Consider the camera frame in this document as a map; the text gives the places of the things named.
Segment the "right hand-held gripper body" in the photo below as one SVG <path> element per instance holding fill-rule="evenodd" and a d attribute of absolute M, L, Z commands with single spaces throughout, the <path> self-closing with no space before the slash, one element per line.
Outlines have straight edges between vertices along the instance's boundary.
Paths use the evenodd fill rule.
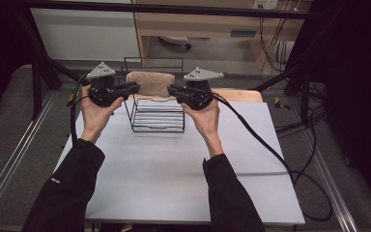
<path fill-rule="evenodd" d="M 182 93 L 185 94 L 184 103 L 193 110 L 206 108 L 213 100 L 209 81 L 223 76 L 223 72 L 213 72 L 196 67 L 184 76 L 185 86 L 181 88 Z"/>

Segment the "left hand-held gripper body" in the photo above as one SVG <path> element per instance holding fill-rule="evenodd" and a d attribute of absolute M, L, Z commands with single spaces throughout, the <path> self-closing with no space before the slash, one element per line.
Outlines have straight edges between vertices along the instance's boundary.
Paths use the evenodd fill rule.
<path fill-rule="evenodd" d="M 108 107 L 118 98 L 123 97 L 126 89 L 114 89 L 116 72 L 107 66 L 104 62 L 100 62 L 87 77 L 91 82 L 89 89 L 90 100 L 100 106 Z"/>

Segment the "beige towel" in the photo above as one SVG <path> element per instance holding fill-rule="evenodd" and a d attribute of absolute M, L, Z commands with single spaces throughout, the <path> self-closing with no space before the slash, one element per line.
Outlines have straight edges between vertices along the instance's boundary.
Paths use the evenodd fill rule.
<path fill-rule="evenodd" d="M 139 85 L 139 95 L 168 98 L 168 88 L 175 82 L 175 76 L 165 72 L 129 72 L 126 81 Z"/>

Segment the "black wire rack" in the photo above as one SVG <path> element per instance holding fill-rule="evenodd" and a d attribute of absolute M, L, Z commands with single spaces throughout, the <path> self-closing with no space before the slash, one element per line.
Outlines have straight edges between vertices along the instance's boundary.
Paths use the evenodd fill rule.
<path fill-rule="evenodd" d="M 171 73 L 175 81 L 184 74 L 182 58 L 125 57 L 120 83 L 127 82 L 130 72 Z M 125 102 L 129 125 L 134 132 L 184 132 L 185 114 L 174 100 L 136 99 Z"/>

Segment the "person's left hand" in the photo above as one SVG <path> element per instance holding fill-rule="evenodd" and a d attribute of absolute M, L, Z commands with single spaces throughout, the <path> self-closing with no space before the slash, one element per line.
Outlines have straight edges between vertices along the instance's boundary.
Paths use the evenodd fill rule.
<path fill-rule="evenodd" d="M 81 111 L 83 114 L 84 128 L 80 138 L 95 144 L 100 138 L 101 132 L 107 125 L 110 117 L 114 114 L 114 111 L 122 105 L 124 99 L 118 98 L 111 103 L 110 106 L 100 107 L 90 100 L 89 89 L 89 86 L 84 86 L 81 89 Z"/>

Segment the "person's right hand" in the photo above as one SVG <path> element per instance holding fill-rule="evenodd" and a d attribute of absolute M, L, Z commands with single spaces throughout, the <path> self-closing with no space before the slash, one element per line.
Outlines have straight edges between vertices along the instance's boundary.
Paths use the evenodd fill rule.
<path fill-rule="evenodd" d="M 218 102 L 212 100 L 207 107 L 202 110 L 193 110 L 187 104 L 182 103 L 182 108 L 194 122 L 195 128 L 203 137 L 208 148 L 209 156 L 223 153 L 220 137 L 218 134 L 218 120 L 220 109 Z"/>

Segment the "light wooden board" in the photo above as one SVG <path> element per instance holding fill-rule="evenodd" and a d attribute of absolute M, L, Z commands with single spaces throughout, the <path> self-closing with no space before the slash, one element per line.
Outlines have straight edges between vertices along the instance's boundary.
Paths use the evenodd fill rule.
<path fill-rule="evenodd" d="M 213 92 L 218 93 L 221 97 L 229 102 L 263 102 L 261 94 L 257 91 L 238 90 L 230 88 L 213 88 Z M 158 96 L 133 95 L 136 99 L 151 100 L 174 100 L 174 97 L 161 98 Z"/>

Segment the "grey chair base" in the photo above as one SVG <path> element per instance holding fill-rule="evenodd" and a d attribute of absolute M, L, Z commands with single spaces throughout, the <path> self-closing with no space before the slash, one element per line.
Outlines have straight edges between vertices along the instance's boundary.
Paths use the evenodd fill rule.
<path fill-rule="evenodd" d="M 165 36 L 160 36 L 159 37 L 161 40 L 170 43 L 170 44 L 176 44 L 176 45 L 181 45 L 185 49 L 191 49 L 192 45 L 189 42 L 189 39 L 187 37 L 165 37 Z"/>

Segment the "white panel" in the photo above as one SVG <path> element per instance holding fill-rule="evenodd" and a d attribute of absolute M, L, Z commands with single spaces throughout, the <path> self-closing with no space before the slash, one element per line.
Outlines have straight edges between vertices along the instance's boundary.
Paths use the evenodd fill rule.
<path fill-rule="evenodd" d="M 133 14 L 46 9 L 32 14 L 52 59 L 121 61 L 139 55 Z"/>

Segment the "light wooden desk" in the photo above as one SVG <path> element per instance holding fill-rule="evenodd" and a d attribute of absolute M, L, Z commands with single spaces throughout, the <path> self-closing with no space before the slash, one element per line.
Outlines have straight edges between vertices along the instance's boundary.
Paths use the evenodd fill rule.
<path fill-rule="evenodd" d="M 254 0 L 131 0 L 133 4 L 219 7 L 253 9 Z M 293 12 L 295 6 L 307 11 L 312 0 L 278 0 L 276 10 Z M 151 37 L 189 37 L 241 39 L 250 45 L 251 53 L 262 71 L 270 66 L 276 54 L 276 44 L 293 42 L 303 25 L 301 19 L 240 17 L 195 14 L 144 14 L 134 15 L 140 51 L 148 52 Z"/>

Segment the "yellow and black clip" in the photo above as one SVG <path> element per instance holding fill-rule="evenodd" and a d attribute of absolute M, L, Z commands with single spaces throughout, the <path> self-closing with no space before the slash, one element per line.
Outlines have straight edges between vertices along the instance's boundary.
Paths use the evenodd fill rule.
<path fill-rule="evenodd" d="M 291 110 L 291 107 L 289 105 L 284 105 L 281 103 L 279 97 L 274 97 L 274 106 L 275 108 L 281 108 L 284 110 Z"/>

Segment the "white power strip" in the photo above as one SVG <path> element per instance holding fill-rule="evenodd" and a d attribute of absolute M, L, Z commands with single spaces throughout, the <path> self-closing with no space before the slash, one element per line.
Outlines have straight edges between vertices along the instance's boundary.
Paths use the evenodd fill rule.
<path fill-rule="evenodd" d="M 275 10 L 278 0 L 254 0 L 253 9 Z"/>

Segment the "black frame strut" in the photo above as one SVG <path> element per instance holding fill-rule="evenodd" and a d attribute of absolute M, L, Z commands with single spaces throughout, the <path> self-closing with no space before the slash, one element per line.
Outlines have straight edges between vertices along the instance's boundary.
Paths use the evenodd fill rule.
<path fill-rule="evenodd" d="M 28 8 L 12 7 L 12 12 L 18 27 L 30 45 L 34 99 L 32 119 L 36 120 L 43 111 L 42 81 L 45 82 L 50 90 L 58 90 L 62 85 L 58 73 L 64 74 L 75 81 L 78 81 L 80 77 L 49 57 L 44 48 L 39 30 L 35 25 L 34 18 Z"/>
<path fill-rule="evenodd" d="M 307 67 L 308 63 L 299 58 L 293 62 L 283 73 L 270 80 L 253 87 L 253 91 L 262 92 L 274 84 L 288 78 L 289 81 L 284 88 L 284 93 L 287 97 L 292 97 L 297 92 L 300 92 L 300 119 L 306 125 L 310 125 L 308 119 L 308 103 L 309 103 L 309 84 L 310 84 L 310 69 Z"/>

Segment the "black horizontal frame bar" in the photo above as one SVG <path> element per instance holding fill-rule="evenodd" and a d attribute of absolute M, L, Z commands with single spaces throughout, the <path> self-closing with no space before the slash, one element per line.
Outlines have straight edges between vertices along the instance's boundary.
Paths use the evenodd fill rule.
<path fill-rule="evenodd" d="M 171 6 L 150 4 L 124 4 L 101 2 L 50 1 L 50 0 L 19 0 L 19 4 L 28 8 L 122 12 L 144 14 L 177 14 L 177 15 L 221 15 L 262 18 L 307 19 L 312 16 L 308 12 L 287 12 L 276 10 L 246 10 L 215 7 Z"/>

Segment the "aluminium rail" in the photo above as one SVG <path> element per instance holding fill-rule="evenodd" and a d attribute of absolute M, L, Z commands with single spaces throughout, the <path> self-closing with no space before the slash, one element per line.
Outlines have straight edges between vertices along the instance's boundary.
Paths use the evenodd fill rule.
<path fill-rule="evenodd" d="M 28 150 L 31 142 L 33 141 L 38 129 L 40 128 L 45 116 L 53 104 L 54 98 L 57 96 L 57 91 L 49 91 L 44 98 L 42 104 L 42 111 L 38 114 L 37 118 L 32 120 L 25 133 L 18 141 L 16 147 L 12 151 L 8 161 L 0 172 L 0 198 L 6 190 L 11 178 L 17 170 L 24 154 Z"/>
<path fill-rule="evenodd" d="M 333 175 L 329 171 L 328 166 L 323 159 L 322 153 L 316 144 L 315 136 L 310 130 L 306 130 L 303 132 L 303 137 L 305 138 L 308 148 L 314 154 L 313 161 L 315 168 L 321 179 L 323 187 L 327 192 L 329 199 L 331 200 L 333 211 L 342 228 L 342 231 L 357 232 L 357 225 L 354 221 L 354 218 L 349 211 L 349 208 L 333 178 Z"/>

